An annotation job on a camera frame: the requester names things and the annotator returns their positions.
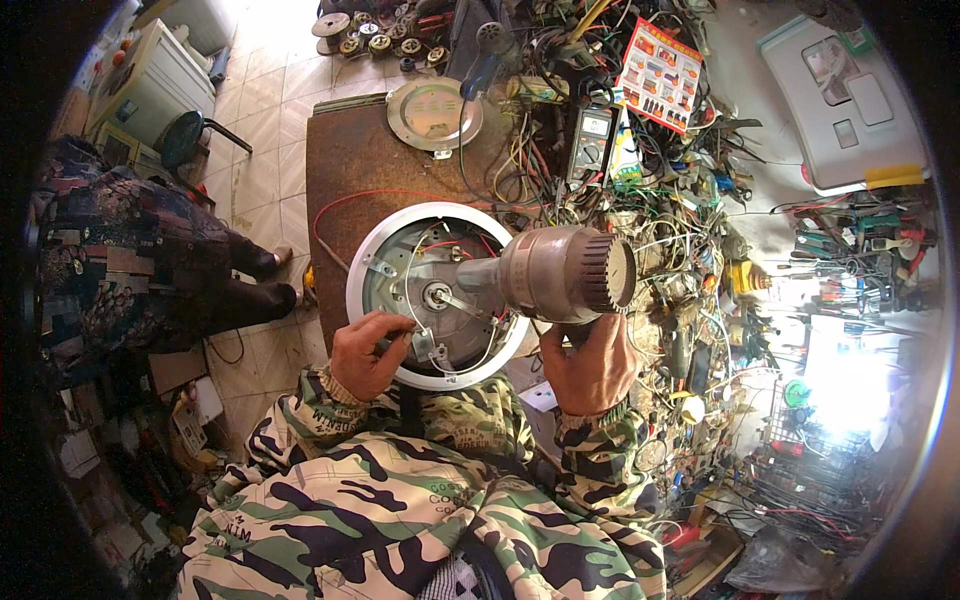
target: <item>digital multimeter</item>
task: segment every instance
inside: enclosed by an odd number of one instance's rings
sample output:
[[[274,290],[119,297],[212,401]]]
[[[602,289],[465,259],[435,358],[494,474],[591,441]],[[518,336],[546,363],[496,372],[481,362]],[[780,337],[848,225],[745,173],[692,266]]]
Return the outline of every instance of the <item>digital multimeter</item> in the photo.
[[[607,165],[616,140],[619,108],[581,108],[575,120],[576,129],[570,132],[570,159],[566,169],[566,183],[576,189],[597,172],[603,177],[597,185],[607,181]]]

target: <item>rusty metal surface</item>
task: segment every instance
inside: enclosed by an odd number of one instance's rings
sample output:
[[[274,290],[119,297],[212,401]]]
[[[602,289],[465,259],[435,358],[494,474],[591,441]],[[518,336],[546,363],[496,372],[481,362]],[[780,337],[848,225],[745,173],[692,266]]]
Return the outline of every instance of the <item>rusty metal surface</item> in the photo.
[[[487,190],[485,181],[491,181],[506,160],[511,128],[510,117],[485,106],[483,130],[464,149],[467,175],[478,190]],[[307,227],[327,352],[332,350],[333,333],[348,323],[347,274],[314,238],[314,219],[324,206],[339,198],[377,189],[415,190],[454,202],[474,200],[461,180],[457,151],[453,158],[435,161],[430,154],[404,144],[387,124],[386,106],[311,117],[306,135]],[[317,232],[349,264],[377,223],[421,202],[431,201],[410,194],[361,196],[331,207],[317,224]]]

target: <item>hand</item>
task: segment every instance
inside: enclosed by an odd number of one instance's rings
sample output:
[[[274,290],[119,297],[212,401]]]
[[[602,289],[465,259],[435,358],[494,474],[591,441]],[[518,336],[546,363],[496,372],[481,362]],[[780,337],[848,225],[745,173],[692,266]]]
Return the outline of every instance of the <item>hand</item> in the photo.
[[[587,342],[572,356],[554,325],[540,338],[543,374],[568,415],[600,415],[622,400],[636,380],[639,361],[627,340],[627,318],[603,315]]]
[[[365,402],[373,400],[394,380],[409,351],[414,325],[403,315],[374,310],[356,323],[337,329],[333,334],[330,372],[353,397]],[[377,343],[391,331],[407,333],[394,339],[383,356],[376,356],[373,351]]]

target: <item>sleeve cuff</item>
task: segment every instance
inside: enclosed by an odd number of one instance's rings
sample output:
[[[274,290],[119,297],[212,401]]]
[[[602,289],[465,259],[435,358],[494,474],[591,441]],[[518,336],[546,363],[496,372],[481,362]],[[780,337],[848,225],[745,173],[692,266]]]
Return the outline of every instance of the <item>sleeve cuff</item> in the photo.
[[[357,399],[353,394],[348,392],[347,388],[341,385],[341,383],[337,381],[337,378],[333,376],[333,373],[330,372],[329,365],[320,369],[320,382],[324,384],[324,389],[336,402],[358,406],[366,406],[369,404],[368,402]]]
[[[578,416],[561,413],[557,423],[558,429],[568,431],[570,429],[579,429],[584,425],[589,425],[591,428],[603,428],[623,419],[628,410],[630,410],[630,403],[627,401],[627,398],[624,398],[614,405],[613,408],[599,415]]]

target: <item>tiled floor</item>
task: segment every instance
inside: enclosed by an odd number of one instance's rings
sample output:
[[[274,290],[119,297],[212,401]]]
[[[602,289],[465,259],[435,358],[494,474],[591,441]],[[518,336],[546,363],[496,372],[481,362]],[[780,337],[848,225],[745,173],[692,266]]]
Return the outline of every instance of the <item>tiled floor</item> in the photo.
[[[213,118],[247,140],[253,154],[214,133],[203,175],[218,217],[264,248],[293,247],[288,277],[298,289],[310,254],[305,139],[313,106],[396,89],[407,81],[395,59],[318,56],[317,38],[310,34],[316,10],[316,0],[253,0],[240,16]],[[211,340],[227,360],[243,348],[235,365],[207,348],[234,458],[270,402],[297,387],[300,368],[326,361],[316,308],[299,309],[239,335],[231,331]]]

